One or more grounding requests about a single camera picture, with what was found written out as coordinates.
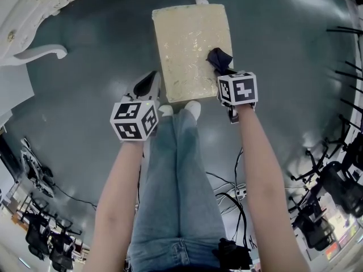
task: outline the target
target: blue jeans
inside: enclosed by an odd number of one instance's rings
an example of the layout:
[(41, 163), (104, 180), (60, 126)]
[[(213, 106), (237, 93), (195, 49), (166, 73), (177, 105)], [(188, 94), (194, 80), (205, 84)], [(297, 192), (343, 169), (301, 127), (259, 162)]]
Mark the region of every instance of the blue jeans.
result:
[(129, 250), (133, 271), (219, 267), (212, 250), (226, 232), (192, 114), (183, 109), (162, 117), (150, 153)]

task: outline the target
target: floor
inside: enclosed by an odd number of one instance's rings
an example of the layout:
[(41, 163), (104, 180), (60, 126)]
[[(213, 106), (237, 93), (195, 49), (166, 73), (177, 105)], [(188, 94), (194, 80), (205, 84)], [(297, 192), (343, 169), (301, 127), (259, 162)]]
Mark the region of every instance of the floor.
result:
[[(351, 26), (344, 0), (209, 0), (225, 5), (234, 65), (258, 78), (256, 112), (286, 174), (306, 172), (305, 148), (319, 156), (319, 142), (339, 131), (337, 115), (349, 118), (355, 83), (334, 70), (353, 71), (353, 37), (327, 33)], [(151, 12), (195, 0), (78, 0), (39, 28), (32, 46), (62, 44), (62, 60), (48, 55), (27, 65), (35, 96), (13, 110), (6, 140), (19, 155), (27, 136), (38, 158), (71, 196), (97, 203), (120, 148), (109, 117), (132, 79), (161, 71)], [(200, 141), (205, 168), (233, 180), (240, 149), (236, 125), (215, 98), (201, 100)], [(239, 168), (238, 182), (244, 181)], [(220, 180), (211, 177), (214, 188)], [(299, 189), (288, 192), (299, 193)], [(60, 192), (52, 205), (83, 229), (89, 244), (95, 212)], [(225, 216), (229, 238), (237, 211)]]

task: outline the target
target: fiducial marker cube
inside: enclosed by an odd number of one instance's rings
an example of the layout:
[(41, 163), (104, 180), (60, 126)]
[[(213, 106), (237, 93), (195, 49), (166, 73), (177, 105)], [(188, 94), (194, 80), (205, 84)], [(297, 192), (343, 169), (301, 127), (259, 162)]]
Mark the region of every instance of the fiducial marker cube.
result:
[(237, 73), (218, 77), (220, 100), (230, 105), (250, 104), (258, 101), (256, 75)]
[(154, 101), (116, 103), (111, 125), (121, 141), (145, 141), (158, 124)]

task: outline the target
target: drawer knob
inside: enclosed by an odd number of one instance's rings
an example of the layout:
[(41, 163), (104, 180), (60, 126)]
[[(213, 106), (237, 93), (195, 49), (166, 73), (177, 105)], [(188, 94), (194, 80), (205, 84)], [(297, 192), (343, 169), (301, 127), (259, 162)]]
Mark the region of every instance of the drawer knob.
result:
[(10, 31), (9, 34), (7, 35), (7, 41), (10, 43), (15, 39), (15, 31)]

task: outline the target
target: white shoe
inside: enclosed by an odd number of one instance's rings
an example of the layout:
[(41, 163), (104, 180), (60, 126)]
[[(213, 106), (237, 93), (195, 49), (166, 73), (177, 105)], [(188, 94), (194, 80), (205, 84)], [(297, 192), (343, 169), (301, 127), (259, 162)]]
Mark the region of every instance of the white shoe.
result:
[(172, 116), (174, 114), (171, 105), (163, 105), (159, 108), (159, 111), (163, 113), (162, 117)]
[(198, 120), (201, 111), (201, 105), (199, 102), (190, 101), (187, 105), (185, 105), (184, 109), (192, 113), (195, 121)]

